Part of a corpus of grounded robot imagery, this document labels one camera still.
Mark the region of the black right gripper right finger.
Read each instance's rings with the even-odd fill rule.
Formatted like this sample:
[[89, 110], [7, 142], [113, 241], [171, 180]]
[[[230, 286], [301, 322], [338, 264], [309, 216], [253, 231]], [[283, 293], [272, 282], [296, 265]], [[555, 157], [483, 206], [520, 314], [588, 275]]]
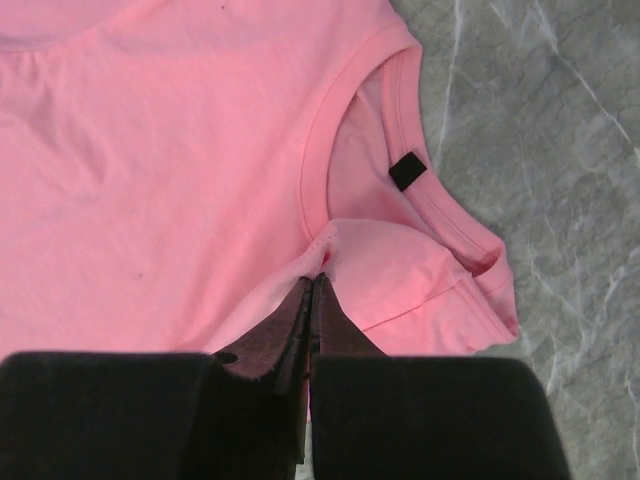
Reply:
[[383, 354], [319, 276], [310, 313], [318, 479], [567, 479], [545, 392], [523, 362]]

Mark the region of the pink t shirt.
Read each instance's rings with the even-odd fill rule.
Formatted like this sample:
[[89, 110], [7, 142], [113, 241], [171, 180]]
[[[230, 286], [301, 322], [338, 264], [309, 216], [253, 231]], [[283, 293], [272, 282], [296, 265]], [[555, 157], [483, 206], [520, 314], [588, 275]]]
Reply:
[[1, 352], [215, 352], [326, 273], [391, 355], [514, 341], [387, 1], [5, 1]]

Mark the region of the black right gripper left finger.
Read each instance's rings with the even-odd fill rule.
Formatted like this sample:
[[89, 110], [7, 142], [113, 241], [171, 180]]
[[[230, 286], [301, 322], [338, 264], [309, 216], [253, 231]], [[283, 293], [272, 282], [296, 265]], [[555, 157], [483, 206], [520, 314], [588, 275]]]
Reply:
[[305, 457], [298, 280], [213, 354], [21, 352], [1, 364], [5, 479], [291, 479]]

